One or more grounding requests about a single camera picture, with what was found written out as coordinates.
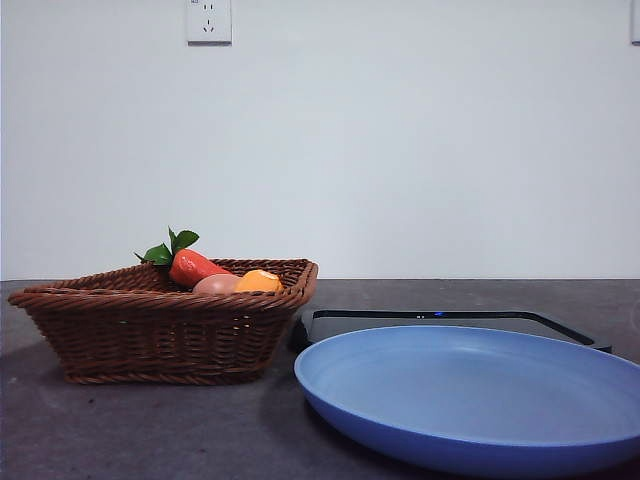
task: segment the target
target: brown woven basket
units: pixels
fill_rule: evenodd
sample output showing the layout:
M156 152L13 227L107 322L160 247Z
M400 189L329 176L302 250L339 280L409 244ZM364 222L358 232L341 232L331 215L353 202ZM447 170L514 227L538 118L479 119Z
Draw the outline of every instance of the brown woven basket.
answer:
M318 266L298 260L213 260L243 275L280 276L281 292L194 294L149 263L26 288L24 308L75 383L218 385L259 378L294 312L313 295Z

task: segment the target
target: electrical outlet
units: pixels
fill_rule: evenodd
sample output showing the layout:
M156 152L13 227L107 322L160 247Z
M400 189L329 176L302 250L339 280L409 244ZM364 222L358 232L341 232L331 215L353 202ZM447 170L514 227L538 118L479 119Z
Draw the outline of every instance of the electrical outlet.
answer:
M189 45L231 45L231 0L185 0Z
M640 47L640 0L631 2L631 45Z

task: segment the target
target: toy carrot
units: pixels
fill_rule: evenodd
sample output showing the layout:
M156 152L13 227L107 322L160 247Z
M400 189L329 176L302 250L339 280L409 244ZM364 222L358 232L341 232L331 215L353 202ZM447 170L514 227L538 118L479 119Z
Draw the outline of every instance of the toy carrot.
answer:
M154 265L170 265L169 277L185 287L193 286L205 277L216 273L231 273L216 265L204 255L187 247L193 245L199 235L191 230L183 230L178 235L169 228L171 250L161 243L147 250L144 257L134 252L143 263L152 262Z

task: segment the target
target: gray countertop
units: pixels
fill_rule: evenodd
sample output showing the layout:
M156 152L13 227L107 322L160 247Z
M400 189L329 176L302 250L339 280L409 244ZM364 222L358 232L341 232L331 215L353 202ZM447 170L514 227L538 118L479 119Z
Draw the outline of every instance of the gray countertop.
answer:
M343 437L305 402L283 343L265 376L224 387L65 383L2 282L2 478L449 479ZM640 363L640 280L319 280L305 309L526 310ZM589 479L640 478L640 458Z

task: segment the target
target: orange fruit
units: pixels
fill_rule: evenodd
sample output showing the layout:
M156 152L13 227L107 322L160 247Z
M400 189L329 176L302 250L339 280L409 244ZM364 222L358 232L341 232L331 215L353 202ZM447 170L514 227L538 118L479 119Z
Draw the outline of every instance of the orange fruit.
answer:
M284 287L280 278L264 270L250 270L236 284L236 292L278 292Z

